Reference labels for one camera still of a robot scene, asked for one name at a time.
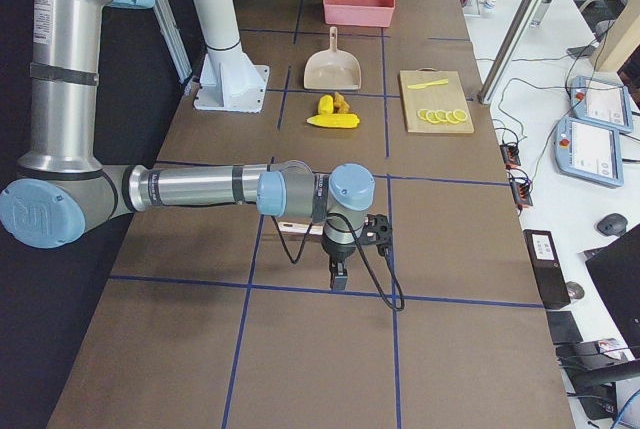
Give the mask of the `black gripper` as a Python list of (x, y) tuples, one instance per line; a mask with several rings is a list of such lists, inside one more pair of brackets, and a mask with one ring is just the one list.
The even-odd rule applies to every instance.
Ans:
[(321, 244), (330, 257), (330, 288), (332, 291), (344, 291), (348, 283), (348, 270), (344, 262), (356, 250), (354, 236), (351, 232), (325, 228)]

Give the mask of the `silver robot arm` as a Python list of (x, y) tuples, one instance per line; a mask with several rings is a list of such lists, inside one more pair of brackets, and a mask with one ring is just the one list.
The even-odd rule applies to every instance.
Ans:
[(347, 283), (347, 258), (360, 252), (375, 182), (348, 163), (315, 174), (279, 164), (148, 169), (105, 166), (93, 154), (102, 12), (149, 8), (155, 0), (34, 0), (31, 144), (18, 177), (1, 193), (1, 221), (36, 248), (72, 243), (102, 223), (152, 207), (253, 204), (271, 218), (321, 224), (330, 286)]

